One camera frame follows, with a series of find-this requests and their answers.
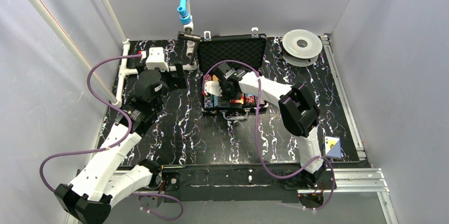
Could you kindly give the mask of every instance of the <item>open black case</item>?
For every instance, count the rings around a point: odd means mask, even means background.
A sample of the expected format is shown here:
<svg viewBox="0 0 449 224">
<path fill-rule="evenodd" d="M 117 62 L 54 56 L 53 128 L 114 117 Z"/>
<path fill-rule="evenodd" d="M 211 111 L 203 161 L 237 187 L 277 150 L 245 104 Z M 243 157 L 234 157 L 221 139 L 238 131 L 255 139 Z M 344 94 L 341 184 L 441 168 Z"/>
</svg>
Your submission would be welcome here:
<svg viewBox="0 0 449 224">
<path fill-rule="evenodd" d="M 255 70 L 262 72 L 261 66 L 265 53 L 267 37 L 265 34 L 232 35 L 232 36 L 205 36 L 199 43 L 197 56 L 199 70 L 206 72 L 216 63 L 223 60 L 236 60 L 244 62 Z M 232 68 L 241 68 L 241 65 L 229 63 Z M 206 81 L 218 80 L 208 76 Z M 202 110 L 205 113 L 216 114 L 220 111 L 244 112 L 256 109 L 257 97 L 243 94 L 237 100 L 223 100 L 214 95 L 202 95 Z M 260 111 L 265 111 L 268 103 L 261 100 Z"/>
</svg>

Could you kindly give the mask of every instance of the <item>white 3d printed part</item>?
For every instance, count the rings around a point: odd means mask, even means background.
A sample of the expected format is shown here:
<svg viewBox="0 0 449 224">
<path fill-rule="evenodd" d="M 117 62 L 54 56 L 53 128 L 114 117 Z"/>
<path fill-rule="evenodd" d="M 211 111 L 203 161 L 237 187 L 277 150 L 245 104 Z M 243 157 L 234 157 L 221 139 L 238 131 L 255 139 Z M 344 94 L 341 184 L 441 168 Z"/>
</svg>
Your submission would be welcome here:
<svg viewBox="0 0 449 224">
<path fill-rule="evenodd" d="M 313 32 L 293 30 L 282 38 L 286 52 L 283 59 L 294 66 L 305 67 L 314 64 L 322 51 L 322 42 Z"/>
</svg>

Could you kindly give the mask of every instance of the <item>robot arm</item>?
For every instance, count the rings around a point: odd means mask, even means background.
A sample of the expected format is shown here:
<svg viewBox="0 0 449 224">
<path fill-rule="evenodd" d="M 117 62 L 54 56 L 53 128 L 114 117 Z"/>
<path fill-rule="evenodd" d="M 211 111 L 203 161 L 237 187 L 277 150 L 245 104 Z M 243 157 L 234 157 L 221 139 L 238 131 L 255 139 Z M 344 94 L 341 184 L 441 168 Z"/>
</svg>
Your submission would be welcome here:
<svg viewBox="0 0 449 224">
<path fill-rule="evenodd" d="M 235 70 L 224 62 L 218 65 L 213 73 L 220 82 L 206 82 L 207 93 L 222 96 L 224 99 L 232 99 L 241 93 L 259 96 L 259 78 L 254 72 Z M 297 140 L 301 166 L 315 156 L 321 156 L 317 135 L 320 111 L 307 88 L 302 84 L 280 84 L 265 77 L 260 77 L 260 80 L 262 91 L 259 97 L 279 107 L 285 128 Z M 321 173 L 323 169 L 323 160 L 316 159 L 304 170 L 316 177 L 320 176 L 316 172 Z"/>
<path fill-rule="evenodd" d="M 120 144 L 113 148 L 128 130 L 128 122 L 119 115 L 115 120 L 101 148 L 87 166 L 67 184 L 59 184 L 55 196 L 62 208 L 84 224 L 103 223 L 111 212 L 111 208 L 135 190 L 154 183 L 160 166 L 156 162 L 143 160 L 131 171 L 110 181 L 115 170 L 124 161 L 126 155 L 157 120 L 157 113 L 162 110 L 161 97 L 168 92 L 186 88 L 186 79 L 182 64 L 175 64 L 177 72 L 139 68 L 139 80 L 135 84 L 134 93 L 127 99 L 123 110 L 132 121 L 131 133 Z"/>
</svg>

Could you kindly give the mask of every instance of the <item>floor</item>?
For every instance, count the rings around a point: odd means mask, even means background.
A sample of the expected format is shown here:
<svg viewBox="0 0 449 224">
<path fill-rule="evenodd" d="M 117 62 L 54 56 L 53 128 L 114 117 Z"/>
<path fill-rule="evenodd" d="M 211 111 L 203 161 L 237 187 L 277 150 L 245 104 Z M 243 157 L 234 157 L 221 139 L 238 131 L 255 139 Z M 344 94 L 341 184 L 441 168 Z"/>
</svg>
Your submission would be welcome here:
<svg viewBox="0 0 449 224">
<path fill-rule="evenodd" d="M 141 198 L 140 203 L 154 208 L 157 200 Z M 216 224 L 324 224 L 324 223 L 365 223 L 386 224 L 377 193 L 335 193 L 332 201 L 320 211 L 298 209 L 298 204 L 281 204 L 279 201 L 197 201 L 183 202 L 183 215 L 171 223 L 216 223 Z M 179 213 L 176 203 L 163 203 L 157 208 L 165 216 L 174 217 Z M 136 196 L 130 196 L 118 203 L 105 224 L 119 223 L 167 223 L 141 211 Z"/>
<path fill-rule="evenodd" d="M 321 110 L 318 136 L 322 144 L 324 136 L 339 137 L 343 150 L 343 159 L 340 161 L 359 161 L 326 54 L 320 54 L 313 66 L 294 67 L 279 58 L 282 52 L 280 40 L 281 37 L 268 38 L 263 75 L 286 84 L 306 84 L 314 92 L 315 101 Z M 185 54 L 184 41 L 132 41 L 131 46 L 130 54 L 150 47 L 164 47 L 170 65 L 175 61 L 186 64 L 189 60 Z M 137 62 L 128 61 L 128 68 L 134 67 Z M 128 77 L 123 90 L 124 99 L 136 80 L 137 76 Z M 221 115 L 204 115 L 201 112 L 200 80 L 201 75 L 191 71 L 188 74 L 188 89 L 170 93 L 158 121 L 130 151 L 123 166 L 135 165 L 143 158 L 153 158 L 163 165 L 238 165 L 259 162 L 254 147 L 254 116 L 246 121 L 230 122 Z M 99 146 L 107 137 L 115 117 L 115 111 L 107 111 Z M 270 105 L 266 113 L 261 115 L 258 133 L 267 163 L 298 161 L 297 144 L 283 127 L 276 107 Z"/>
</svg>

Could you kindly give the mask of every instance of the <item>case latch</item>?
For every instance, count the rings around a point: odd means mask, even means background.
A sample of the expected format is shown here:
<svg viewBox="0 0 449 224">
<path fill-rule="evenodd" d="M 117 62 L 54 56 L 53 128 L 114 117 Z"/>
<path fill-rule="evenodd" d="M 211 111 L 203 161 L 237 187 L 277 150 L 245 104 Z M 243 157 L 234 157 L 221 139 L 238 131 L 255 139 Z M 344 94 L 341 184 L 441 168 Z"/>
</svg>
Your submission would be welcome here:
<svg viewBox="0 0 449 224">
<path fill-rule="evenodd" d="M 253 38 L 259 38 L 259 28 L 253 27 L 253 28 L 251 28 L 251 32 L 253 33 L 252 34 Z"/>
<path fill-rule="evenodd" d="M 210 31 L 204 31 L 204 40 L 205 41 L 211 40 Z"/>
</svg>

